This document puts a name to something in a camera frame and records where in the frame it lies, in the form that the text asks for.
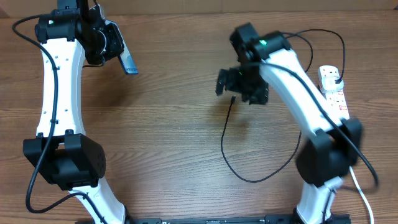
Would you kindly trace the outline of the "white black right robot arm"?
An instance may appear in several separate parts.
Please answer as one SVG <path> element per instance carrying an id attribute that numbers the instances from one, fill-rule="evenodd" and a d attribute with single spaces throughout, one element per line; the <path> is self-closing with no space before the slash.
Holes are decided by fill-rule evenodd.
<path id="1" fill-rule="evenodd" d="M 279 31 L 261 36 L 250 23 L 235 28 L 229 40 L 239 65 L 220 70 L 215 92 L 232 91 L 245 102 L 264 105 L 273 88 L 305 139 L 293 154 L 303 179 L 300 201 L 292 214 L 266 215 L 266 223 L 349 223 L 348 215 L 334 215 L 331 207 L 344 177 L 365 158 L 360 150 L 363 126 L 344 116 L 313 84 L 288 39 Z"/>

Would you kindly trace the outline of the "blue Galaxy smartphone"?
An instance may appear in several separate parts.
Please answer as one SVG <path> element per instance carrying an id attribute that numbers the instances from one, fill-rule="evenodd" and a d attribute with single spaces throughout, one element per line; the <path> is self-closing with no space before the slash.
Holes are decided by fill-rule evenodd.
<path id="1" fill-rule="evenodd" d="M 126 75 L 137 75 L 138 69 L 136 67 L 136 64 L 134 63 L 134 60 L 131 56 L 131 53 L 128 49 L 127 43 L 125 42 L 123 35 L 121 35 L 122 42 L 124 45 L 123 52 L 118 56 L 119 61 L 121 62 L 121 65 L 123 67 L 123 70 Z"/>

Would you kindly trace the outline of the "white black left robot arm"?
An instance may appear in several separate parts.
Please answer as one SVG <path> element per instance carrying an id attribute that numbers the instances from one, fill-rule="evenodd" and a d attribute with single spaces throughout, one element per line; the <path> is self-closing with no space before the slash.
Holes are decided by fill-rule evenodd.
<path id="1" fill-rule="evenodd" d="M 117 23 L 107 20 L 99 4 L 59 0 L 52 12 L 37 16 L 35 35 L 44 63 L 42 112 L 35 138 L 23 142 L 33 176 L 77 198 L 93 223 L 130 223 L 105 179 L 103 147 L 86 135 L 81 115 L 84 68 L 118 58 L 126 74 L 137 73 Z"/>

